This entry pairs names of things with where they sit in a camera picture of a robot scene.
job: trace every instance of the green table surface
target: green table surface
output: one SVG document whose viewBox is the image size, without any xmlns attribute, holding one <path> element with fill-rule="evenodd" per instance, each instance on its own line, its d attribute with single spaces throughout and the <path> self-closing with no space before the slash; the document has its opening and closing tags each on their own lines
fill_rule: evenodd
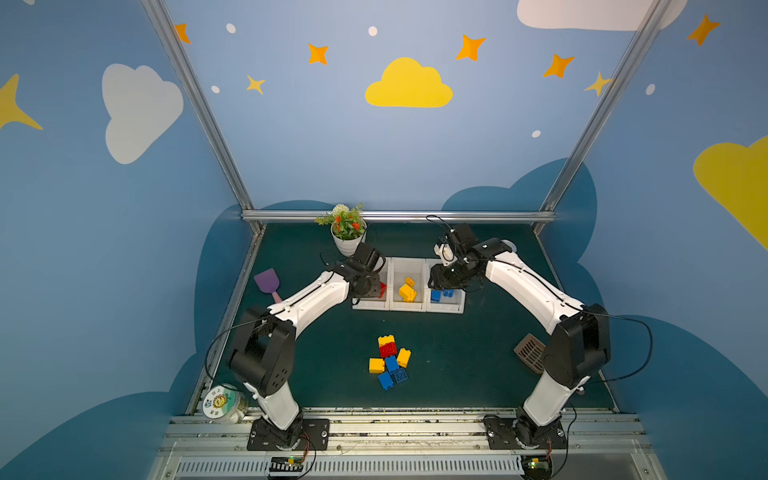
<svg viewBox="0 0 768 480">
<path fill-rule="evenodd" d="M 523 261 L 554 284 L 530 226 L 486 224 L 472 228 L 480 240 L 498 237 L 514 242 Z M 366 242 L 387 257 L 433 258 L 432 248 L 441 233 L 441 227 L 433 223 L 381 223 L 370 226 Z M 280 278 L 278 293 L 287 298 L 325 269 L 321 254 L 326 262 L 343 258 L 327 227 L 270 224 L 235 323 L 246 309 L 273 302 L 271 295 L 259 291 L 253 275 L 274 268 Z M 513 351 L 528 333 L 544 344 L 549 340 L 533 315 L 488 281 L 478 292 L 468 293 L 462 315 L 352 310 L 348 299 L 302 332 L 296 341 L 289 384 L 301 406 L 516 407 L 531 394 L 539 377 Z M 406 369 L 409 379 L 387 391 L 376 375 L 368 373 L 368 360 L 379 357 L 377 338 L 385 335 L 395 336 L 398 349 L 412 352 Z M 232 383 L 244 390 L 224 364 L 216 377 L 216 383 Z M 613 406 L 604 384 L 586 390 L 582 396 L 573 396 L 573 406 Z"/>
</svg>

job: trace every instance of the purple spatula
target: purple spatula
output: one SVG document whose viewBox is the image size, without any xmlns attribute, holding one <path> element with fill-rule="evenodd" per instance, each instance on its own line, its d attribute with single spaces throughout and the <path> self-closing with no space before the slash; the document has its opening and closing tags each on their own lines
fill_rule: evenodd
<svg viewBox="0 0 768 480">
<path fill-rule="evenodd" d="M 256 285 L 259 286 L 259 290 L 264 293 L 272 293 L 272 298 L 275 299 L 275 303 L 282 303 L 280 295 L 277 294 L 277 287 L 280 286 L 280 279 L 277 278 L 274 268 L 265 270 L 262 273 L 253 277 Z"/>
</svg>

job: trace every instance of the white flower pot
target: white flower pot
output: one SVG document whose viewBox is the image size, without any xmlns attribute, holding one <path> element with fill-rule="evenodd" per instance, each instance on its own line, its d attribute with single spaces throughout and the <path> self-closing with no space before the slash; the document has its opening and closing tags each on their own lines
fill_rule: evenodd
<svg viewBox="0 0 768 480">
<path fill-rule="evenodd" d="M 361 237 L 357 237 L 355 240 L 341 240 L 333 234 L 333 223 L 331 223 L 331 237 L 333 237 L 333 241 L 336 242 L 336 248 L 339 249 L 339 252 L 341 252 L 343 256 L 351 257 L 352 254 L 355 253 L 355 250 L 357 250 L 357 246 L 360 245 L 360 242 L 366 241 L 368 226 L 365 222 L 362 223 L 362 226 L 366 229 L 366 232 Z"/>
</svg>

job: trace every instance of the brown plastic crate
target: brown plastic crate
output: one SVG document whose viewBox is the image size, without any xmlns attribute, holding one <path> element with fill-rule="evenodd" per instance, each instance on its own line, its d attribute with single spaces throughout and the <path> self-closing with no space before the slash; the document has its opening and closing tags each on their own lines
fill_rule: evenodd
<svg viewBox="0 0 768 480">
<path fill-rule="evenodd" d="M 544 343 L 541 343 L 541 340 L 529 333 L 515 347 L 515 353 L 538 375 L 544 373 Z"/>
</svg>

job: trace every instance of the white storage bin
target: white storage bin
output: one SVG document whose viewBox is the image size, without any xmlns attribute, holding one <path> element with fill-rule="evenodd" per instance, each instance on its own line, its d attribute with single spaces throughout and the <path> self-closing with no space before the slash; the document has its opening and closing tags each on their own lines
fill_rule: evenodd
<svg viewBox="0 0 768 480">
<path fill-rule="evenodd" d="M 428 258 L 425 260 L 427 265 L 427 280 L 429 279 L 429 269 L 432 265 L 437 265 L 441 260 L 439 258 Z M 439 303 L 432 302 L 432 289 L 424 283 L 424 298 L 426 298 L 427 312 L 432 313 L 464 313 L 464 302 L 467 294 L 464 290 L 453 290 L 453 296 L 440 296 Z"/>
<path fill-rule="evenodd" d="M 391 259 L 387 258 L 384 268 L 379 272 L 382 283 L 386 285 L 386 292 L 381 298 L 357 298 L 352 299 L 352 310 L 389 310 L 389 304 L 392 302 L 392 288 L 389 287 L 389 264 Z"/>
<path fill-rule="evenodd" d="M 427 302 L 424 292 L 427 280 L 429 280 L 429 268 L 423 258 L 391 257 L 389 264 L 389 283 L 387 290 L 392 289 L 390 310 L 403 312 L 426 312 Z M 413 302 L 404 302 L 400 296 L 400 287 L 406 284 L 406 277 L 410 276 L 414 281 L 413 289 L 416 291 L 416 299 Z"/>
</svg>

